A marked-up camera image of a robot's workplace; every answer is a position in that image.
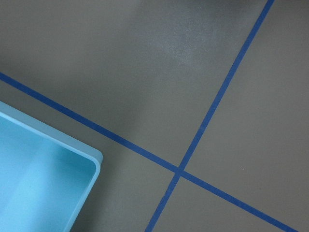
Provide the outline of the light blue plastic bin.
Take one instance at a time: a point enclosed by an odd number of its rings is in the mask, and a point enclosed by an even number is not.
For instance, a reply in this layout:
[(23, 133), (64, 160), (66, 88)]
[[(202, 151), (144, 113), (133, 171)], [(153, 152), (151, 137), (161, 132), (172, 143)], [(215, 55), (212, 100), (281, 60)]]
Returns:
[(1, 103), (1, 231), (70, 231), (102, 161), (97, 149)]

